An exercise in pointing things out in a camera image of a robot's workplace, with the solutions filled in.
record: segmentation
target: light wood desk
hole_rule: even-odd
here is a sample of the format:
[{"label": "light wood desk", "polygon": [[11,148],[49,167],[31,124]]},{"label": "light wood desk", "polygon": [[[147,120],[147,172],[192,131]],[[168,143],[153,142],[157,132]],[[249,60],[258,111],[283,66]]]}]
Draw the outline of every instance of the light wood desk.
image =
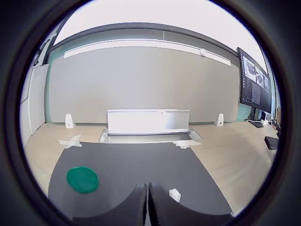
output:
[{"label": "light wood desk", "polygon": [[[270,125],[256,128],[248,122],[215,125],[192,125],[204,140],[191,146],[198,159],[235,213],[244,208],[263,183],[276,150],[269,150],[265,136],[275,137],[277,131]],[[48,186],[54,167],[64,150],[58,139],[70,140],[81,134],[79,141],[97,143],[106,126],[43,124],[25,146],[27,161],[42,191],[48,195]]]}]

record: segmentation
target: computer monitor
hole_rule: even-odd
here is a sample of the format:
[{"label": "computer monitor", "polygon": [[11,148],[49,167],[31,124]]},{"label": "computer monitor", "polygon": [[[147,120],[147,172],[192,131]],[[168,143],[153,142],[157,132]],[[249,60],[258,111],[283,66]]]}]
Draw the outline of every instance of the computer monitor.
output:
[{"label": "computer monitor", "polygon": [[256,107],[271,113],[271,80],[259,64],[241,48],[240,60],[240,98],[242,104]]}]

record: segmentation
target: green plastic lid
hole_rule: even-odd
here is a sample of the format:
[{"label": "green plastic lid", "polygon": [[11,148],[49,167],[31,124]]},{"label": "green plastic lid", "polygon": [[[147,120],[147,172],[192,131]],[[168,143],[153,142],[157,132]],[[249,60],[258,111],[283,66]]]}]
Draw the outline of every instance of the green plastic lid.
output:
[{"label": "green plastic lid", "polygon": [[88,167],[78,166],[67,173],[67,181],[77,192],[90,193],[98,187],[97,174]]}]

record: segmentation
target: black work surface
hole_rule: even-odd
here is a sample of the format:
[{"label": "black work surface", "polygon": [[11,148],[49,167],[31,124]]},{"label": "black work surface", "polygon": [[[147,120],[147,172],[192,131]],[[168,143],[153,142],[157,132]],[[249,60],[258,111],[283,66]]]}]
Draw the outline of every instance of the black work surface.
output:
[{"label": "black work surface", "polygon": [[[190,149],[173,143],[98,144],[65,149],[49,183],[50,201],[66,216],[91,217],[120,204],[137,183],[158,182],[168,193],[176,188],[180,204],[206,214],[229,214],[231,208],[207,170]],[[74,191],[66,180],[77,166],[94,170],[99,187],[92,193]]]}]

